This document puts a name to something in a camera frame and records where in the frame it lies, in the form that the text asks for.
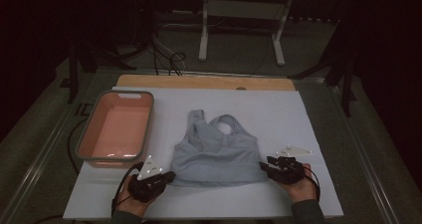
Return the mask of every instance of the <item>wooden edge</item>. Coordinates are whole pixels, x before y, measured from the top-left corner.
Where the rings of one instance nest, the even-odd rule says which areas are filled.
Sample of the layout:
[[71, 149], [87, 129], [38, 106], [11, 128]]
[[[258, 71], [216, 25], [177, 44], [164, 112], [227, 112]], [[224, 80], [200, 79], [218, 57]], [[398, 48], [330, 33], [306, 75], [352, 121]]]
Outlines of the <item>wooden edge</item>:
[[190, 88], [221, 90], [256, 90], [256, 91], [295, 91], [295, 85], [289, 79], [273, 78], [239, 78], [212, 76], [152, 76], [122, 75], [118, 87], [150, 88]]

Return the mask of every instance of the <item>metal frame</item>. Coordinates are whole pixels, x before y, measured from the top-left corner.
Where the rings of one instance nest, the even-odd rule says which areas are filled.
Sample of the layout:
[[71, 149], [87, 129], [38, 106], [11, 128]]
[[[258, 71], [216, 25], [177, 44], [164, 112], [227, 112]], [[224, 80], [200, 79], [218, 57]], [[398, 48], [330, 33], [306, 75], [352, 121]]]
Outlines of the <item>metal frame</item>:
[[[207, 75], [207, 76], [231, 76], [231, 77], [239, 77], [238, 75], [230, 75], [230, 74], [202, 74], [202, 73], [189, 73], [190, 76], [200, 76], [200, 75]], [[312, 84], [312, 85], [324, 85], [323, 79], [303, 79], [300, 81], [294, 81], [295, 84]], [[376, 174], [369, 157], [366, 155], [364, 145], [360, 140], [352, 122], [350, 119], [345, 116], [344, 112], [341, 109], [340, 103], [340, 93], [337, 87], [328, 87], [333, 99], [335, 106], [337, 107], [337, 111], [341, 114], [343, 121], [351, 135], [353, 147], [356, 150], [358, 161], [361, 164], [362, 171], [368, 181], [369, 187], [372, 191], [374, 199], [378, 205], [380, 213], [385, 221], [388, 224], [396, 224], [399, 223], [397, 215], [391, 206], [388, 196], [384, 191], [384, 187], [381, 184], [381, 181]], [[21, 183], [18, 185], [14, 195], [12, 196], [11, 200], [7, 203], [5, 208], [3, 209], [0, 215], [0, 223], [15, 223], [16, 219], [18, 218], [20, 211], [23, 209], [26, 201], [28, 200], [32, 190], [34, 189], [37, 181], [43, 174], [45, 167], [47, 166], [51, 154], [54, 150], [54, 147], [57, 145], [59, 138], [61, 137], [64, 128], [66, 127], [67, 121], [69, 117], [72, 115], [73, 111], [76, 108], [76, 104], [81, 96], [77, 96], [76, 101], [73, 105], [69, 105], [66, 109], [62, 117], [57, 122], [55, 128], [52, 130], [49, 138], [45, 142], [43, 148], [38, 153], [37, 157], [28, 168], [24, 178], [22, 179]]]
[[199, 61], [204, 62], [207, 59], [208, 47], [208, 16], [223, 17], [244, 17], [257, 19], [279, 20], [279, 28], [272, 35], [274, 52], [276, 54], [277, 65], [285, 65], [280, 39], [288, 19], [290, 7], [293, 0], [287, 0], [285, 4], [274, 3], [252, 3], [223, 0], [203, 0], [202, 13], [202, 33], [199, 45]]

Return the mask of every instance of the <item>plastic tray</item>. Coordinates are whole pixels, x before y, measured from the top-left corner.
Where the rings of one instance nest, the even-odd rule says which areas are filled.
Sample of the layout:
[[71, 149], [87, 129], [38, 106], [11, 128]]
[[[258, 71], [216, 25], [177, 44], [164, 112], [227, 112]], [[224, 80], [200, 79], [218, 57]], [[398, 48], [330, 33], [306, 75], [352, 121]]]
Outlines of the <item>plastic tray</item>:
[[96, 167], [128, 167], [138, 162], [147, 141], [153, 103], [149, 92], [101, 94], [77, 146], [78, 157]]

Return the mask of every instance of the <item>white table surface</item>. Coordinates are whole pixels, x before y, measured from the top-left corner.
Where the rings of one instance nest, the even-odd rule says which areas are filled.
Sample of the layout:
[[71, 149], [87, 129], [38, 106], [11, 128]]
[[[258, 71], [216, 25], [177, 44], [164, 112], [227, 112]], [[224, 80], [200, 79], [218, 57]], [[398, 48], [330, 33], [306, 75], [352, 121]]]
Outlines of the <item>white table surface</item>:
[[[115, 88], [153, 93], [154, 117], [144, 154], [168, 171], [173, 147], [182, 140], [187, 116], [204, 110], [205, 119], [231, 114], [258, 138], [261, 157], [277, 156], [287, 145], [309, 149], [313, 155], [297, 160], [312, 165], [321, 187], [325, 216], [340, 216], [335, 193], [314, 130], [299, 92], [227, 91], [206, 89]], [[94, 168], [84, 163], [64, 218], [108, 219], [110, 204], [126, 169]], [[148, 208], [145, 219], [275, 218], [290, 216], [286, 192], [272, 180], [237, 187], [193, 188], [168, 185]]]

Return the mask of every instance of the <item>tripod leg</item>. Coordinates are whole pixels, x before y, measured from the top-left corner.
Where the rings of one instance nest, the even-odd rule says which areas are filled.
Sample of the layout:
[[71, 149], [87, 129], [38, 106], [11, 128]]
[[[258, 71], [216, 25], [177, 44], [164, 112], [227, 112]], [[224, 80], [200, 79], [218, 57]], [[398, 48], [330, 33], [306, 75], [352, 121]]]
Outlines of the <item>tripod leg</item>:
[[344, 84], [341, 95], [341, 106], [347, 116], [350, 116], [351, 77], [353, 75], [354, 58], [348, 59], [344, 68]]
[[124, 62], [121, 62], [119, 59], [115, 58], [114, 56], [110, 55], [106, 51], [103, 51], [102, 49], [98, 48], [94, 44], [92, 44], [90, 41], [83, 38], [81, 35], [75, 33], [75, 37], [79, 43], [81, 43], [85, 48], [89, 49], [90, 51], [97, 54], [97, 56], [102, 57], [112, 63], [113, 65], [121, 68], [122, 70], [136, 70], [135, 67], [131, 67]]
[[93, 54], [82, 43], [77, 43], [76, 53], [81, 67], [85, 72], [94, 73], [97, 70], [97, 64]]
[[340, 57], [335, 61], [335, 64], [329, 70], [329, 73], [325, 77], [325, 83], [329, 86], [336, 86], [340, 81], [341, 77], [345, 73], [346, 69], [346, 57]]
[[68, 103], [71, 104], [78, 93], [78, 57], [75, 41], [71, 41], [69, 48], [69, 88]]
[[307, 70], [305, 70], [305, 71], [303, 71], [299, 74], [288, 76], [288, 78], [293, 79], [293, 80], [303, 79], [303, 78], [305, 78], [305, 77], [307, 77], [307, 76], [309, 76], [309, 75], [311, 75], [311, 74], [313, 74], [313, 73], [315, 73], [315, 72], [317, 72], [317, 71], [319, 71], [319, 70], [321, 70], [325, 67], [335, 65], [335, 63], [337, 63], [340, 59], [341, 59], [341, 56], [335, 56], [335, 57], [332, 57], [331, 59], [329, 59], [327, 61], [321, 60], [315, 66], [313, 66], [313, 67], [311, 67], [311, 68], [309, 68], [309, 69], [307, 69]]

